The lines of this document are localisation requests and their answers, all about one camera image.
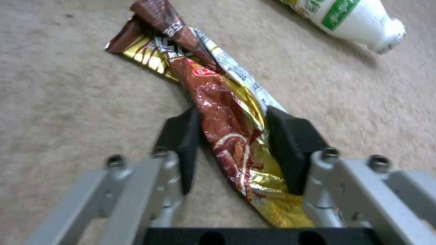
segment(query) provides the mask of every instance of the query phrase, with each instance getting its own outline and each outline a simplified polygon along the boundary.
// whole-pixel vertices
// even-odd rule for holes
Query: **floor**
[[[172,0],[345,157],[436,173],[436,5],[382,0],[408,36],[390,53],[327,36],[273,0]],[[0,244],[22,244],[80,173],[147,155],[181,88],[104,51],[132,0],[0,2]],[[178,226],[267,227],[204,147]],[[102,221],[82,244],[93,244]]]

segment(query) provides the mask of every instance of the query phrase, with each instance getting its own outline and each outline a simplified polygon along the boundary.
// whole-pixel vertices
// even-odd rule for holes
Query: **snack wrapper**
[[[107,51],[133,59],[189,91],[225,175],[269,223],[313,226],[302,198],[287,191],[269,150],[267,106],[285,109],[204,33],[185,25],[168,0],[139,0],[131,9],[136,15]]]

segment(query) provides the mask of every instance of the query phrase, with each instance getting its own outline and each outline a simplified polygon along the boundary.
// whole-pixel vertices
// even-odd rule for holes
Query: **white bottle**
[[[365,44],[385,54],[406,34],[401,21],[391,19],[380,0],[280,0],[309,18],[328,34]]]

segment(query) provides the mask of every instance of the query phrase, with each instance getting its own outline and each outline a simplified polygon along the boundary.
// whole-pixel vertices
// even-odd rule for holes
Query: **bolt head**
[[[106,166],[109,169],[123,169],[126,167],[126,159],[123,155],[112,155],[106,160]]]
[[[321,153],[321,159],[326,163],[335,163],[339,160],[341,153],[333,147],[325,148]]]
[[[385,174],[389,171],[392,164],[385,156],[372,155],[369,157],[368,166],[377,173]]]

